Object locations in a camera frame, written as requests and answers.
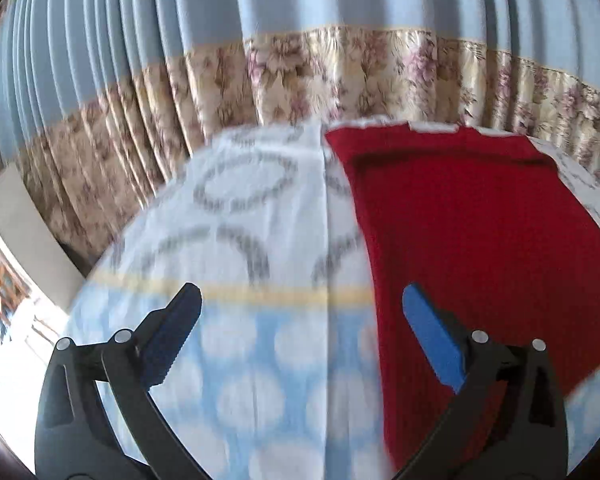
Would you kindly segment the red knitted garment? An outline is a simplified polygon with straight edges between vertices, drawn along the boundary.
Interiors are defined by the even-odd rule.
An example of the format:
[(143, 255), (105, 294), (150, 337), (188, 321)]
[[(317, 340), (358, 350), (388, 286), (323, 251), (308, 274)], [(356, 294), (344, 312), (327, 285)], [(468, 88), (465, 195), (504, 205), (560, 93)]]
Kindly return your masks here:
[(339, 128), (343, 166), (372, 272), (386, 445), (416, 450), (452, 391), (417, 347), (399, 302), (409, 284), (507, 342), (541, 338), (569, 398), (570, 462), (600, 436), (600, 227), (554, 159), (524, 136), (463, 127)]

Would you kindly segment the wooden chair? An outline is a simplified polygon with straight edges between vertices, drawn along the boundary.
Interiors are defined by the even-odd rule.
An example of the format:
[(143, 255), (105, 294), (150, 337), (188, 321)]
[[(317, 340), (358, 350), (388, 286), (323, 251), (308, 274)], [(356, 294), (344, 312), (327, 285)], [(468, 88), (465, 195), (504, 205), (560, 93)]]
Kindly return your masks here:
[(3, 324), (10, 325), (10, 317), (27, 296), (20, 281), (12, 276), (6, 266), (0, 264), (0, 320)]

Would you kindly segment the white patterned bed sheet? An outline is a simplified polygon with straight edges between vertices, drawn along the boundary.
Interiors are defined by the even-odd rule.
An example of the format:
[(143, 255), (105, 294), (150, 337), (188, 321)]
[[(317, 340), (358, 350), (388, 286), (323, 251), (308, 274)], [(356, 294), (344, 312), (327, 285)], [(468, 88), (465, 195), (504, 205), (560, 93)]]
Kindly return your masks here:
[[(370, 257), (326, 139), (339, 128), (396, 125), (463, 128), (225, 131), (131, 221), (73, 301), (67, 333), (90, 344), (137, 326), (184, 284), (200, 288), (199, 321), (154, 398), (213, 477), (388, 479), (422, 443), (405, 460), (386, 445)], [(593, 178), (527, 139), (600, 227)], [(584, 395), (585, 422), (596, 396), (600, 378)]]

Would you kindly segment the beige board panel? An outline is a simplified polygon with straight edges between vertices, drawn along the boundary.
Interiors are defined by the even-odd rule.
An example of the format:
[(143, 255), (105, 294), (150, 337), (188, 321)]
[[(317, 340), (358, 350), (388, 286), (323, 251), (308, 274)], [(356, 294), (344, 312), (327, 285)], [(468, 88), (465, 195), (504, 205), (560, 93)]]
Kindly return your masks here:
[(71, 312), (84, 276), (47, 229), (13, 164), (0, 172), (0, 253), (31, 290)]

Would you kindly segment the blue floral curtain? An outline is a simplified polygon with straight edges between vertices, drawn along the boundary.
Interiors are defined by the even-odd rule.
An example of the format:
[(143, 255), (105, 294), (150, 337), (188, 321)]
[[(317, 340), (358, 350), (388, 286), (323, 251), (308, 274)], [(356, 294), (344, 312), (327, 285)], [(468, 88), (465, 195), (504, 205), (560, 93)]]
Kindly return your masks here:
[(600, 0), (3, 0), (0, 155), (100, 255), (212, 136), (384, 115), (547, 140), (600, 180)]

